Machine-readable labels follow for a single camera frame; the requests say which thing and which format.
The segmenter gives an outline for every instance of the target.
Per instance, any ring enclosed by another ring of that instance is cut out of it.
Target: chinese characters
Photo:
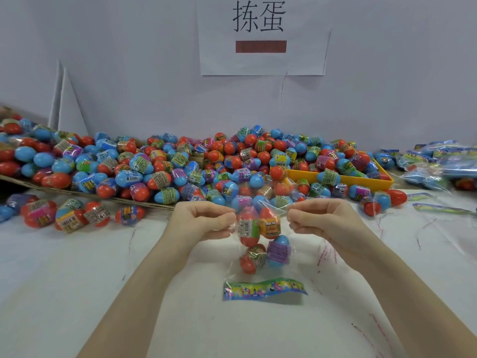
[[[281,20],[283,14],[286,11],[283,11],[283,5],[285,1],[266,1],[263,2],[264,4],[264,11],[259,16],[260,19],[263,17],[263,28],[260,31],[273,31],[273,30],[280,30],[283,32],[283,28],[281,27]],[[240,1],[237,1],[237,6],[234,8],[234,11],[237,12],[236,17],[233,19],[235,23],[235,31],[239,32],[242,30],[251,32],[254,28],[255,30],[259,29],[257,22],[259,22],[259,17],[254,16],[258,14],[257,11],[258,5],[253,5],[251,1],[248,1],[247,4],[240,4]]]

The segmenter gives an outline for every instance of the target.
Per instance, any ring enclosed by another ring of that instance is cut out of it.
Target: packaged egg bag
[[[298,262],[289,241],[292,231],[286,221],[286,206],[276,208],[261,201],[258,210],[247,206],[237,214],[235,230],[240,246],[237,258],[227,271],[224,300],[276,302],[269,298],[288,292],[307,295],[298,280]]]

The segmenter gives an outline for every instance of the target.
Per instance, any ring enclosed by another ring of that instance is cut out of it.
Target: right hand
[[[294,203],[288,207],[287,217],[295,233],[325,238],[355,270],[382,243],[343,199],[314,198]]]

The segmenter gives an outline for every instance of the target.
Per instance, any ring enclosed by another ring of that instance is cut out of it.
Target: left hand
[[[235,210],[230,207],[208,201],[179,202],[158,246],[176,256],[180,271],[198,242],[229,237],[232,233],[230,226],[235,222]]]

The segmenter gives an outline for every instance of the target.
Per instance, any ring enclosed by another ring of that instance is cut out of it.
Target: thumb
[[[218,217],[197,217],[196,221],[199,223],[198,229],[201,233],[206,233],[213,230],[224,230],[236,222],[234,212],[228,212]]]
[[[330,228],[336,222],[335,216],[330,213],[318,215],[295,209],[288,211],[288,220],[296,222],[302,227],[316,227],[322,230]]]

